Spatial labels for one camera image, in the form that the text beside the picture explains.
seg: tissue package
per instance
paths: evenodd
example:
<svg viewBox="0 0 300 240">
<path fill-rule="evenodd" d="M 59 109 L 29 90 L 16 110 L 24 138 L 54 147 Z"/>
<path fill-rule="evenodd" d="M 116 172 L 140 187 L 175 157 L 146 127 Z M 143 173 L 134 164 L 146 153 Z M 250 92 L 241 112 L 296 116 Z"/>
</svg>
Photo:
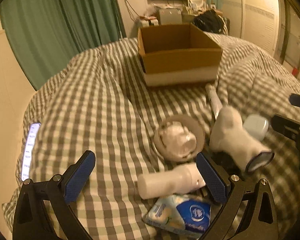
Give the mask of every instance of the tissue package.
<svg viewBox="0 0 300 240">
<path fill-rule="evenodd" d="M 172 195 L 159 198 L 145 217 L 151 226 L 178 235 L 199 238 L 210 225 L 211 206 L 195 196 Z"/>
</svg>

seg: red object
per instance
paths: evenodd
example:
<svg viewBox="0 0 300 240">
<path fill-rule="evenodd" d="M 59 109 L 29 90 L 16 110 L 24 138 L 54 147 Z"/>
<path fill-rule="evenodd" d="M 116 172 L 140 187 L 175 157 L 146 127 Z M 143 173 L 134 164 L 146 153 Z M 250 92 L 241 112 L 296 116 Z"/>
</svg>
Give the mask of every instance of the red object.
<svg viewBox="0 0 300 240">
<path fill-rule="evenodd" d="M 298 73 L 299 73 L 299 71 L 296 68 L 293 68 L 291 74 L 296 77 L 298 75 Z"/>
</svg>

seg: blue logo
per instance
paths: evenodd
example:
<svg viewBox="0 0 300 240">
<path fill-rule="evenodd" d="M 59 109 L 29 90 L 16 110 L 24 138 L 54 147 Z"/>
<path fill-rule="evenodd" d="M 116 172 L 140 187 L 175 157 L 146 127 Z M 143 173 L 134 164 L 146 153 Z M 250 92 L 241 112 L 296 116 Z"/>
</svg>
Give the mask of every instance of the blue logo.
<svg viewBox="0 0 300 240">
<path fill-rule="evenodd" d="M 204 209 L 198 205 L 190 206 L 191 219 L 200 222 L 204 218 Z"/>
</svg>

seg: white electronic device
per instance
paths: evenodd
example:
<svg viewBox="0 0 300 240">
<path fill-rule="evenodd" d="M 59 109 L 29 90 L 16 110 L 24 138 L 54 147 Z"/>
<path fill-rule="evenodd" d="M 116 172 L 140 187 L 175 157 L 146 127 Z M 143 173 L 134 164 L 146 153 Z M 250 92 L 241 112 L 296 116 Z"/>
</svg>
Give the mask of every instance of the white electronic device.
<svg viewBox="0 0 300 240">
<path fill-rule="evenodd" d="M 149 27 L 149 26 L 156 26 L 159 25 L 159 22 L 157 19 L 152 19 L 152 20 L 140 20 L 138 23 L 138 27 Z"/>
<path fill-rule="evenodd" d="M 156 16 L 160 25 L 182 24 L 182 14 L 179 8 L 159 8 Z"/>
<path fill-rule="evenodd" d="M 21 180 L 25 181 L 29 178 L 30 164 L 32 158 L 32 149 L 34 147 L 35 138 L 40 128 L 40 123 L 30 125 L 28 137 L 26 140 L 25 151 L 23 152 Z"/>
</svg>

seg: gray and white striped comforter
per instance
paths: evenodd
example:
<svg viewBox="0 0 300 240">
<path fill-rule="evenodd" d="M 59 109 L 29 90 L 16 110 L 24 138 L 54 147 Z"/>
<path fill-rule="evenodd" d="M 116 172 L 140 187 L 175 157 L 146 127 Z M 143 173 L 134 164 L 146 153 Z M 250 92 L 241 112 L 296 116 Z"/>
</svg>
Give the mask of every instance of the gray and white striped comforter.
<svg viewBox="0 0 300 240">
<path fill-rule="evenodd" d="M 300 94 L 291 74 L 249 42 L 209 35 L 223 48 L 216 85 L 224 104 L 238 109 L 243 120 L 252 113 L 268 119 L 280 113 L 300 122 L 300 108 L 288 102 L 290 93 Z M 23 144 L 30 124 L 42 123 L 30 177 L 44 181 L 62 174 L 89 149 L 97 163 L 72 207 L 93 239 L 185 239 L 142 221 L 155 200 L 142 200 L 136 188 L 139 174 L 176 165 L 160 159 L 152 143 L 158 124 L 172 114 L 196 118 L 209 137 L 213 122 L 204 87 L 148 89 L 136 39 L 84 51 L 48 80 L 25 112 Z M 275 150 L 275 158 L 254 179 L 270 182 L 283 235 L 300 211 L 298 153 L 293 142 L 272 129 L 263 143 Z M 10 230 L 21 187 L 21 158 L 16 170 L 19 188 L 2 206 Z M 50 206 L 48 212 L 63 236 Z"/>
</svg>

